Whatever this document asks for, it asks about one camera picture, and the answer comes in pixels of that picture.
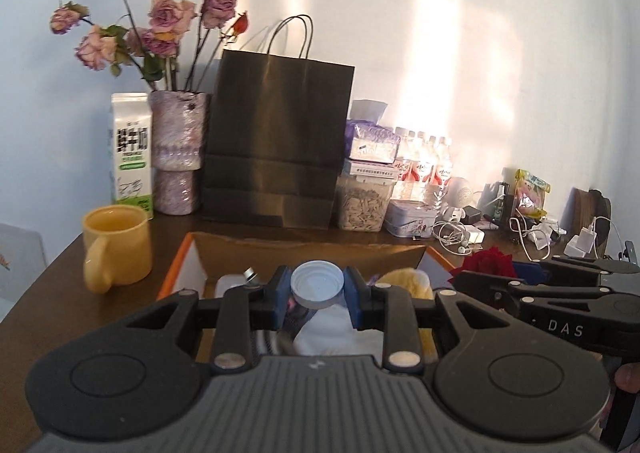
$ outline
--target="green label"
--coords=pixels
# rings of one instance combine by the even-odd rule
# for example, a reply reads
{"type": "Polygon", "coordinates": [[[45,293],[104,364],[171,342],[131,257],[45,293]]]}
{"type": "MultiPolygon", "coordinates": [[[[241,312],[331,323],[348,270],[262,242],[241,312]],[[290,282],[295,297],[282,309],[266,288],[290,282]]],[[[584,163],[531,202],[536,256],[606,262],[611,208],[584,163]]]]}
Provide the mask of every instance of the green label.
{"type": "Polygon", "coordinates": [[[146,166],[146,162],[131,162],[129,164],[121,164],[118,166],[121,170],[138,170],[139,168],[144,168],[146,166]]]}
{"type": "Polygon", "coordinates": [[[126,204],[127,206],[138,206],[149,213],[149,218],[154,216],[154,204],[151,195],[142,195],[140,197],[122,198],[116,204],[126,204]]]}

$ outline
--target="container of sunflower seeds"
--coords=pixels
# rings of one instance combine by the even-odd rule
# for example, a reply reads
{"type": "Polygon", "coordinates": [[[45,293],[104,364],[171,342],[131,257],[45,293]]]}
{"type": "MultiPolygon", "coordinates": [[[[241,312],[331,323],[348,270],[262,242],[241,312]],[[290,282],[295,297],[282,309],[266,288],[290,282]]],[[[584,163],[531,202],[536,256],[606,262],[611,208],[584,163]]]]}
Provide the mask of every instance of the container of sunflower seeds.
{"type": "Polygon", "coordinates": [[[397,181],[398,170],[390,164],[346,159],[336,187],[338,227],[380,231],[397,181]]]}

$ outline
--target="brown tabletop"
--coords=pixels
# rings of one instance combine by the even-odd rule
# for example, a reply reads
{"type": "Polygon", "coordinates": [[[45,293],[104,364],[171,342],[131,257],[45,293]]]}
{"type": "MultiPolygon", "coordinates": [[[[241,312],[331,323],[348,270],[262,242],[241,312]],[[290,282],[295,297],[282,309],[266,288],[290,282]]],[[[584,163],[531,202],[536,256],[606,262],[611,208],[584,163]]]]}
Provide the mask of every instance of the brown tabletop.
{"type": "MultiPolygon", "coordinates": [[[[345,243],[411,243],[388,233],[281,229],[209,223],[198,215],[157,215],[151,222],[154,266],[149,277],[106,295],[87,291],[82,282],[84,250],[78,237],[46,269],[0,323],[0,452],[18,453],[40,436],[24,397],[24,380],[34,361],[50,350],[152,303],[183,237],[188,231],[206,231],[238,238],[345,243]]],[[[425,240],[415,242],[437,242],[425,240]]],[[[489,231],[483,247],[498,245],[516,259],[526,259],[519,244],[489,231]]],[[[530,250],[532,256],[542,253],[530,250]]],[[[462,257],[444,253],[459,265],[462,257]]]]}

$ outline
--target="white speaker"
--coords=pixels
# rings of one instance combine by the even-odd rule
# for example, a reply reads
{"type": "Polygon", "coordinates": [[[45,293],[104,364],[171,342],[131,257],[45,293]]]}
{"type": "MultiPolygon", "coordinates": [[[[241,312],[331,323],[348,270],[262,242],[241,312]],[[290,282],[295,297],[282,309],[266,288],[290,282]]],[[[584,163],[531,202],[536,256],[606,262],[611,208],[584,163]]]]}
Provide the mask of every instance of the white speaker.
{"type": "Polygon", "coordinates": [[[463,177],[451,177],[443,200],[454,208],[471,205],[474,201],[474,192],[469,181],[463,177]]]}

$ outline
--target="yellow mug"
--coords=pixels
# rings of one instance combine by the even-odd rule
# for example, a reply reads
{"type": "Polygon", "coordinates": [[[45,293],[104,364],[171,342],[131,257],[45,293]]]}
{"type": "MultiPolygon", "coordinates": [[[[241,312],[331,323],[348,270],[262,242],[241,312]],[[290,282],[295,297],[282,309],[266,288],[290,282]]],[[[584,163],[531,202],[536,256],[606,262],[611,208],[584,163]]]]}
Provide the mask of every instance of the yellow mug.
{"type": "Polygon", "coordinates": [[[151,271],[151,239],[142,208],[113,205],[97,208],[82,220],[84,284],[102,294],[112,285],[130,285],[151,271]]]}

